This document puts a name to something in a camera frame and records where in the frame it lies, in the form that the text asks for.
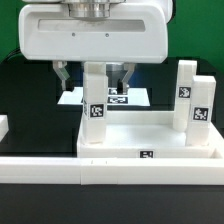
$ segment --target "white pillar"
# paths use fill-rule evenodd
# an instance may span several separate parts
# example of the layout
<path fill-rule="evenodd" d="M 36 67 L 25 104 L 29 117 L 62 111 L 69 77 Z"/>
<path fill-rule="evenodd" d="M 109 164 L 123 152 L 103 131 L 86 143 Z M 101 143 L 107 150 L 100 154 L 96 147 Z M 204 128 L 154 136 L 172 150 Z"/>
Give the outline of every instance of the white pillar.
<path fill-rule="evenodd" d="M 213 76 L 195 76 L 186 131 L 186 145 L 208 145 L 216 81 Z"/>
<path fill-rule="evenodd" d="M 173 128 L 184 132 L 187 128 L 192 78 L 196 75 L 197 61 L 180 60 L 178 64 Z"/>
<path fill-rule="evenodd" d="M 86 62 L 83 81 L 84 142 L 103 142 L 106 135 L 108 78 L 106 63 Z"/>

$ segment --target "white platform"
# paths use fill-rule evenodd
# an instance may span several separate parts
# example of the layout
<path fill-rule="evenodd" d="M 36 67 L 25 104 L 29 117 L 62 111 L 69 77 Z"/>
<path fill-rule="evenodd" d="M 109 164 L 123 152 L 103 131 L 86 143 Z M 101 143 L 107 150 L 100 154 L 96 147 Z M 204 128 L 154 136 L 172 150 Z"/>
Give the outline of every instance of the white platform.
<path fill-rule="evenodd" d="M 83 87 L 75 87 L 73 92 L 64 91 L 59 105 L 82 105 Z M 108 103 L 110 106 L 150 106 L 147 90 L 145 88 L 130 88 L 128 95 L 117 95 L 115 88 L 108 88 Z"/>

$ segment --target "white block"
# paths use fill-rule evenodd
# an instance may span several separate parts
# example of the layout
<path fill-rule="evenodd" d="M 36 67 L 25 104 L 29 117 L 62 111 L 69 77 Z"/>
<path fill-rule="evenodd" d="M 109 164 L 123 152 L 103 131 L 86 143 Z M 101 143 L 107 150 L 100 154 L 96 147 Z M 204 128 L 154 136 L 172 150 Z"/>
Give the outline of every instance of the white block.
<path fill-rule="evenodd" d="M 173 119 L 173 128 L 176 131 L 184 132 L 187 128 L 191 83 L 193 76 L 196 75 L 196 71 L 197 61 L 179 61 Z"/>
<path fill-rule="evenodd" d="M 106 134 L 108 95 L 106 63 L 86 62 L 83 85 L 84 142 L 103 142 Z"/>
<path fill-rule="evenodd" d="M 208 145 L 216 81 L 212 76 L 195 76 L 186 145 Z"/>
<path fill-rule="evenodd" d="M 9 131 L 7 115 L 0 115 L 0 142 Z"/>
<path fill-rule="evenodd" d="M 0 157 L 0 183 L 80 184 L 75 158 Z"/>

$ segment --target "black table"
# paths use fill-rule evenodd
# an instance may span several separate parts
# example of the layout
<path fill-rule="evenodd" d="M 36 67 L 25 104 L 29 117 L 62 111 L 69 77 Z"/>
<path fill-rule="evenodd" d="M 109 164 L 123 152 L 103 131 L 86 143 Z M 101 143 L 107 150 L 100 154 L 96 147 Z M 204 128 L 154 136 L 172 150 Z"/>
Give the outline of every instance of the black table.
<path fill-rule="evenodd" d="M 151 107 L 131 109 L 173 110 L 178 60 L 137 66 L 131 85 L 147 88 Z M 198 74 L 217 80 L 212 121 L 223 134 L 224 75 L 196 60 Z M 68 70 L 81 86 L 80 63 Z M 19 57 L 0 67 L 0 114 L 10 128 L 1 156 L 76 157 L 82 107 L 57 105 L 60 95 L 50 62 Z M 223 186 L 0 185 L 1 224 L 223 223 L 223 210 Z"/>

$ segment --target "green wall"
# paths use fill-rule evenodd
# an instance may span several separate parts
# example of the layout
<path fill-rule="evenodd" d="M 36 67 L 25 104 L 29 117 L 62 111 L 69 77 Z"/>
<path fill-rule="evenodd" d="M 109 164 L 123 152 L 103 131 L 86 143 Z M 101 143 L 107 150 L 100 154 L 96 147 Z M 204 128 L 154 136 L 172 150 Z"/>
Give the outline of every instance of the green wall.
<path fill-rule="evenodd" d="M 169 56 L 200 57 L 224 72 L 224 1 L 176 0 L 169 23 Z M 0 1 L 0 60 L 18 47 L 18 15 L 22 0 Z"/>

